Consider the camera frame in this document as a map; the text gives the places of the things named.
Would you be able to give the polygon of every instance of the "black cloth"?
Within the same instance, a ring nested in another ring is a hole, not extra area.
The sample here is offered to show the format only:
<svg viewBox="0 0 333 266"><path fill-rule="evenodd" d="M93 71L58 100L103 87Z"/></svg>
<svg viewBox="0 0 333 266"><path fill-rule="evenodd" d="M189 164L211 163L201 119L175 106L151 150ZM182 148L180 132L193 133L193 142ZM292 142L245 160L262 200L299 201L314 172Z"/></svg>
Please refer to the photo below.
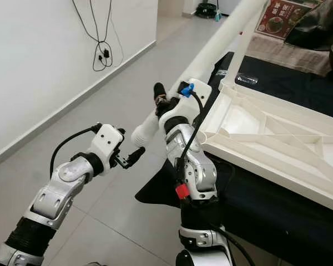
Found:
<svg viewBox="0 0 333 266"><path fill-rule="evenodd" d="M215 66L209 84L218 95L232 53ZM259 79L251 88L333 116L333 83L312 74L245 57L240 71ZM274 184L241 167L207 154L216 166L216 186L224 198L227 231L294 265L333 265L333 211ZM167 160L162 169L136 194L144 203L179 206Z"/></svg>

